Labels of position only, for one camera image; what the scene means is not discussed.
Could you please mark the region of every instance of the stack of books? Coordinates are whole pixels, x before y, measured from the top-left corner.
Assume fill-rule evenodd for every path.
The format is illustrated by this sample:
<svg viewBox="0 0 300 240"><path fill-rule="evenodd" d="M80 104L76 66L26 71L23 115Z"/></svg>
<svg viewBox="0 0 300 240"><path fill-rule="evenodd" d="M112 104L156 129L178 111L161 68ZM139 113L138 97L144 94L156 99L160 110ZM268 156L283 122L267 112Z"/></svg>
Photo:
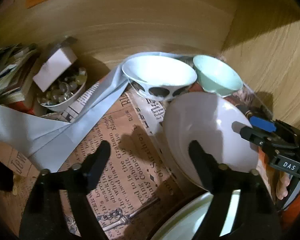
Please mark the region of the stack of books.
<svg viewBox="0 0 300 240"><path fill-rule="evenodd" d="M27 114L45 115L46 108L35 100L33 76L40 70L36 44L0 48L0 105Z"/></svg>

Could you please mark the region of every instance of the white plate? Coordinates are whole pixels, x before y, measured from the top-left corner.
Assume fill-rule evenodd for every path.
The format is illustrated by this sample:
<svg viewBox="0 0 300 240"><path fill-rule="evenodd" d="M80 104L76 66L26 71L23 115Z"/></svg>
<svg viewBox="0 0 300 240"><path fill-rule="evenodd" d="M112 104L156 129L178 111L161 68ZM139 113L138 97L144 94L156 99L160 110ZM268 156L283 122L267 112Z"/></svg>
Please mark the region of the white plate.
<svg viewBox="0 0 300 240"><path fill-rule="evenodd" d="M235 191L231 197L228 214L220 236L230 233L238 208L240 192ZM181 208L154 234L151 240L191 240L198 230L213 195L205 193Z"/></svg>
<svg viewBox="0 0 300 240"><path fill-rule="evenodd" d="M234 105L215 94L192 92L179 96L168 106L163 129L179 168L202 187L189 157L188 147L197 140L206 153L232 170L249 172L258 163L257 146L242 139L239 131L251 127Z"/></svg>

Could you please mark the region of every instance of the bowl with holes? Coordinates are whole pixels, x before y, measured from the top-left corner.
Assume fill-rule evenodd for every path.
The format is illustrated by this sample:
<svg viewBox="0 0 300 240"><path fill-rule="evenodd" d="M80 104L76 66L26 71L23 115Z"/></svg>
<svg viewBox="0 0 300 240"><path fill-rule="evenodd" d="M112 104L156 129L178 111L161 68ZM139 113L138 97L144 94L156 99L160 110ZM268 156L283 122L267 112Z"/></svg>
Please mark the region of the bowl with holes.
<svg viewBox="0 0 300 240"><path fill-rule="evenodd" d="M172 100L197 79L188 64L164 56L140 56L127 60L122 71L138 95L156 101Z"/></svg>

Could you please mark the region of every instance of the blue tab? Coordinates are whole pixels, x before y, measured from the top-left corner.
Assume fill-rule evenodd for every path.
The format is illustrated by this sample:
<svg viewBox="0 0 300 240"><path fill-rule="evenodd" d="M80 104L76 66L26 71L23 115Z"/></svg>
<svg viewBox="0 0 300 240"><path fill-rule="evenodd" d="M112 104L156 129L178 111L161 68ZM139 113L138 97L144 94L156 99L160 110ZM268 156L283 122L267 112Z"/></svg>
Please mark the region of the blue tab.
<svg viewBox="0 0 300 240"><path fill-rule="evenodd" d="M276 126L272 122L256 116L250 117L249 122L251 123L252 126L256 126L267 132L275 132L277 130Z"/></svg>

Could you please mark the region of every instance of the black metal bracket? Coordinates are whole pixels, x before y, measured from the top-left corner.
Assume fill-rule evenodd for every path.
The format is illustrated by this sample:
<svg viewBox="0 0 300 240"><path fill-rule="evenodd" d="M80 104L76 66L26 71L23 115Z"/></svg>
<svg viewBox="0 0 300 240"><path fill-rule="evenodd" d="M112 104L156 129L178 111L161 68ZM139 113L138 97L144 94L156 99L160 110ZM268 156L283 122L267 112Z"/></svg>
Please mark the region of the black metal bracket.
<svg viewBox="0 0 300 240"><path fill-rule="evenodd" d="M193 240L279 239L279 218L257 170L250 173L232 171L227 165L218 164L197 141L190 143L189 156L204 188L214 195ZM238 189L240 198L232 230L220 237L232 193Z"/></svg>
<svg viewBox="0 0 300 240"><path fill-rule="evenodd" d="M300 131L290 130L288 124L278 120L275 124L279 127L275 133L245 126L240 135L262 148L271 167L300 178Z"/></svg>
<svg viewBox="0 0 300 240"><path fill-rule="evenodd" d="M69 232L59 190L67 190L72 213L83 239L108 240L86 195L96 188L110 157L111 147L102 141L95 153L67 171L42 170L27 201L19 230L22 240L81 239Z"/></svg>

